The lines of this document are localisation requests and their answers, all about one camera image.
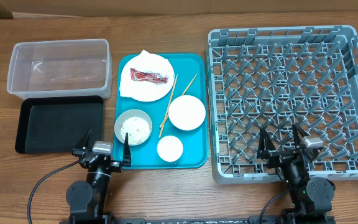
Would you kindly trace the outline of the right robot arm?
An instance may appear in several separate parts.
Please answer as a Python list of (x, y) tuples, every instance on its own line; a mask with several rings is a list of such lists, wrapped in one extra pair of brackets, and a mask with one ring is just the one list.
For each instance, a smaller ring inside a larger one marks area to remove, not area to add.
[(287, 189), (270, 199), (259, 215), (263, 223), (264, 214), (276, 199), (289, 194), (292, 208), (284, 208), (279, 216), (268, 223), (334, 223), (334, 217), (327, 216), (332, 210), (336, 186), (322, 177), (311, 177), (307, 170), (323, 149), (323, 140), (310, 136), (298, 124), (292, 124), (294, 149), (277, 151), (265, 128), (260, 128), (257, 158), (267, 161), (267, 167), (274, 169)]

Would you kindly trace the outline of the red snack wrapper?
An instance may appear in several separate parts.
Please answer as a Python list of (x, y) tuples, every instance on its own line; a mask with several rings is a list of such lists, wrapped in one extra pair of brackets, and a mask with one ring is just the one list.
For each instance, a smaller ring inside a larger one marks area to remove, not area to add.
[(158, 85), (168, 83), (169, 78), (167, 76), (161, 75), (160, 73), (141, 72), (134, 68), (131, 68), (130, 71), (132, 81), (150, 82)]

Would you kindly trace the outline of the white paper cup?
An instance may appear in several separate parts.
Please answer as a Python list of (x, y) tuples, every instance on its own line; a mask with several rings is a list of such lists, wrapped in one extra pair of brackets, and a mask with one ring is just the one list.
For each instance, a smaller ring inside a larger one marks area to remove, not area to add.
[(175, 162), (183, 154), (183, 144), (176, 136), (165, 136), (157, 144), (157, 154), (166, 162)]

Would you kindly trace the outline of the white rice pile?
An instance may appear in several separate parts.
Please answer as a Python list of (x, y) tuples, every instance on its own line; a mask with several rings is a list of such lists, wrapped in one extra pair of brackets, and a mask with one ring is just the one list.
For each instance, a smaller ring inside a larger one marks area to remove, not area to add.
[(145, 119), (134, 116), (123, 122), (120, 134), (123, 139), (128, 135), (130, 146), (139, 145), (149, 137), (150, 126)]

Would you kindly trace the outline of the pink white bowl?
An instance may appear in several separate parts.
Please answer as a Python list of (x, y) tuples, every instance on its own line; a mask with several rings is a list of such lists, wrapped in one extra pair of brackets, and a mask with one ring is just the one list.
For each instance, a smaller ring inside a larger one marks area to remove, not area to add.
[(168, 118), (176, 128), (192, 131), (203, 124), (206, 118), (206, 108), (203, 102), (195, 96), (179, 96), (171, 102)]

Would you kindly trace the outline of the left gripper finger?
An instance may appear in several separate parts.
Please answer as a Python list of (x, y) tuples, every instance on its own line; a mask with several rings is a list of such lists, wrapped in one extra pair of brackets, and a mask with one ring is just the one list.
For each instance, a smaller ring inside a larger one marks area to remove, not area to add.
[(131, 166), (131, 151), (130, 151), (130, 148), (129, 148), (129, 133), (126, 133), (125, 139), (124, 139), (122, 165), (124, 167), (130, 167)]
[(90, 141), (92, 129), (89, 129), (85, 135), (79, 140), (79, 142), (74, 146), (75, 150), (88, 150), (88, 145)]

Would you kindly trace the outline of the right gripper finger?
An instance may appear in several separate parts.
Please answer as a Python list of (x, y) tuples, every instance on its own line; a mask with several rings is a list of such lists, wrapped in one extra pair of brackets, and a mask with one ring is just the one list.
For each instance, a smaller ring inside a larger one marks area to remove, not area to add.
[(265, 128), (260, 128), (259, 146), (257, 150), (258, 159), (270, 159), (277, 155), (277, 150)]
[(296, 150), (304, 150), (306, 142), (309, 140), (309, 134), (296, 123), (292, 124), (292, 132)]

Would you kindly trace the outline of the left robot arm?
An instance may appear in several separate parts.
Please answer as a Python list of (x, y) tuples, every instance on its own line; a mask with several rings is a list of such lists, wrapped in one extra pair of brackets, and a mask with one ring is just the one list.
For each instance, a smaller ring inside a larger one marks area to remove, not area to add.
[(129, 135), (124, 138), (124, 158), (112, 158), (112, 144), (96, 141), (89, 148), (91, 131), (88, 131), (73, 147), (72, 154), (79, 158), (79, 165), (87, 170), (85, 180), (69, 186), (66, 200), (70, 206), (69, 223), (117, 223), (117, 219), (104, 210), (109, 183), (113, 172), (122, 172), (123, 167), (131, 166)]

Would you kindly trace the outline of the grey bowl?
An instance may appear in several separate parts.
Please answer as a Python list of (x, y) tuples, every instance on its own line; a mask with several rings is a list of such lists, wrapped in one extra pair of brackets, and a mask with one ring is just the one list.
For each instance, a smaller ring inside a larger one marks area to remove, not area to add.
[(117, 139), (122, 143), (124, 143), (124, 139), (122, 138), (122, 136), (120, 134), (121, 126), (125, 120), (127, 120), (131, 117), (134, 117), (134, 116), (143, 118), (146, 120), (146, 122), (148, 122), (148, 124), (150, 126), (150, 135), (151, 135), (153, 125), (152, 125), (150, 116), (142, 110), (137, 110), (137, 109), (127, 110), (118, 116), (118, 118), (116, 119), (115, 125), (114, 125), (115, 135), (116, 135)]

